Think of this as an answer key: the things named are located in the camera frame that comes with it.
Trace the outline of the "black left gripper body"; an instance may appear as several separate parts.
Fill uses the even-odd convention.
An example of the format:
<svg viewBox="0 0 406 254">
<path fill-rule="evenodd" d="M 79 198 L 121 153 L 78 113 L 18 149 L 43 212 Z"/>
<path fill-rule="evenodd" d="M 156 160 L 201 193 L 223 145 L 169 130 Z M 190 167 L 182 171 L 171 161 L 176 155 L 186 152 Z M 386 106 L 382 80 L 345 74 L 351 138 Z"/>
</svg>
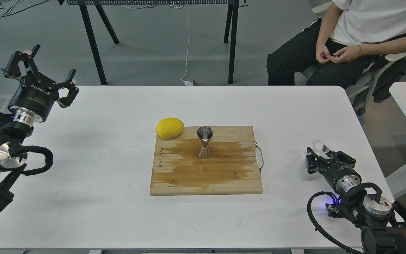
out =
<svg viewBox="0 0 406 254">
<path fill-rule="evenodd" d="M 35 122 L 45 122 L 53 104 L 59 98 L 59 92 L 46 91 L 46 88 L 31 78 L 23 78 L 8 104 L 8 110 L 16 113 L 24 108 L 36 114 Z"/>
</svg>

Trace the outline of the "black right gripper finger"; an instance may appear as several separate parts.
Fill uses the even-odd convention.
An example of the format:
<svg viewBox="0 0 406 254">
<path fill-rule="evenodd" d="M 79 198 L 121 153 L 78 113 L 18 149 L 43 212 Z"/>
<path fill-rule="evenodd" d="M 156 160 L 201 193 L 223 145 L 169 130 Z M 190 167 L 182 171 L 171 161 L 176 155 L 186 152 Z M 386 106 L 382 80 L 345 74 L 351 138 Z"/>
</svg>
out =
<svg viewBox="0 0 406 254">
<path fill-rule="evenodd" d="M 330 151 L 330 159 L 333 160 L 331 169 L 354 169 L 356 159 L 345 154 L 343 151 Z"/>
<path fill-rule="evenodd" d="M 312 148 L 307 147 L 306 168 L 308 174 L 324 172 L 330 167 L 330 159 L 316 154 Z"/>
</svg>

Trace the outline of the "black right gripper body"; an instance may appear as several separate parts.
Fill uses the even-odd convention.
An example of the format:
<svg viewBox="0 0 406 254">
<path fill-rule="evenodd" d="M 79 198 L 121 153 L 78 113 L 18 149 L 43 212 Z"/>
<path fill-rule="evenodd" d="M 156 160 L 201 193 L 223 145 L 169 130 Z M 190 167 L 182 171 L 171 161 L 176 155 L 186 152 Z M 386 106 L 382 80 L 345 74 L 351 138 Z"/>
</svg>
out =
<svg viewBox="0 0 406 254">
<path fill-rule="evenodd" d="M 321 165 L 321 174 L 337 194 L 345 194 L 350 188 L 361 184 L 360 175 L 354 170 L 356 159 L 346 161 L 327 159 Z"/>
</svg>

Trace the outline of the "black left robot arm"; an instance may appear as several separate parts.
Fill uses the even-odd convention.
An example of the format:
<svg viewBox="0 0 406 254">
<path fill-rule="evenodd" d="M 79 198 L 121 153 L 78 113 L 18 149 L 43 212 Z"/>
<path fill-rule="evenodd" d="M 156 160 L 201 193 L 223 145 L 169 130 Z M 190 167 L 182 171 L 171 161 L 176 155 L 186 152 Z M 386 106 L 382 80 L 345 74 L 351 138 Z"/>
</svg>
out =
<svg viewBox="0 0 406 254">
<path fill-rule="evenodd" d="M 66 81 L 57 83 L 38 71 L 34 57 L 40 45 L 24 53 L 15 52 L 4 77 L 19 80 L 19 87 L 8 104 L 10 114 L 0 112 L 0 172 L 8 175 L 0 182 L 0 212 L 13 201 L 10 188 L 20 175 L 46 172 L 53 164 L 52 152 L 40 146 L 23 146 L 32 135 L 35 122 L 45 122 L 55 102 L 62 108 L 71 105 L 79 89 L 72 69 Z"/>
</svg>

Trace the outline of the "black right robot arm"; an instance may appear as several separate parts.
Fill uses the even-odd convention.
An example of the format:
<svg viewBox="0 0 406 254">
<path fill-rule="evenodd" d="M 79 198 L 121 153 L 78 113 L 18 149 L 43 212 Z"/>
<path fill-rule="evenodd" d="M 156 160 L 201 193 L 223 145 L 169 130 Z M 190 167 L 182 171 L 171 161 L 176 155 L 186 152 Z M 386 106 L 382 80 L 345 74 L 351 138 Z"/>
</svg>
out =
<svg viewBox="0 0 406 254">
<path fill-rule="evenodd" d="M 341 243 L 322 228 L 312 212 L 313 199 L 327 195 L 329 217 L 345 218 L 361 230 L 363 254 L 406 254 L 406 222 L 396 220 L 396 204 L 382 195 L 375 183 L 363 183 L 354 170 L 356 160 L 343 151 L 323 147 L 326 157 L 307 148 L 306 168 L 309 174 L 319 172 L 333 192 L 318 192 L 307 203 L 307 213 L 316 231 L 348 254 L 359 251 Z"/>
</svg>

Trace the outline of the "person's left hand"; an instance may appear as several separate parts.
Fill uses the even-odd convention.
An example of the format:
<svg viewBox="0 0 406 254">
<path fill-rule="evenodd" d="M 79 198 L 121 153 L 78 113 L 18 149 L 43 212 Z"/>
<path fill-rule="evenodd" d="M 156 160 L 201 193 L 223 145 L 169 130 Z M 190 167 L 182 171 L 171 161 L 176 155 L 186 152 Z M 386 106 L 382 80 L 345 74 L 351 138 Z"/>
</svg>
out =
<svg viewBox="0 0 406 254">
<path fill-rule="evenodd" d="M 316 61 L 322 65 L 331 62 L 330 52 L 323 43 L 316 45 Z"/>
</svg>

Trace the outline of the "person's right hand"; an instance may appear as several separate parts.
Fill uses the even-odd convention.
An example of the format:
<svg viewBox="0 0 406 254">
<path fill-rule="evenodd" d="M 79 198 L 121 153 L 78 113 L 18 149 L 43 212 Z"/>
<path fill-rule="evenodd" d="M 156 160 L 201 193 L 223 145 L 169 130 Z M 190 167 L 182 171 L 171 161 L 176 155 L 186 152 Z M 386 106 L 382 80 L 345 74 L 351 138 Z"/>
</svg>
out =
<svg viewBox="0 0 406 254">
<path fill-rule="evenodd" d="M 352 62 L 361 56 L 361 52 L 361 45 L 347 46 L 335 52 L 330 60 L 335 64 Z"/>
</svg>

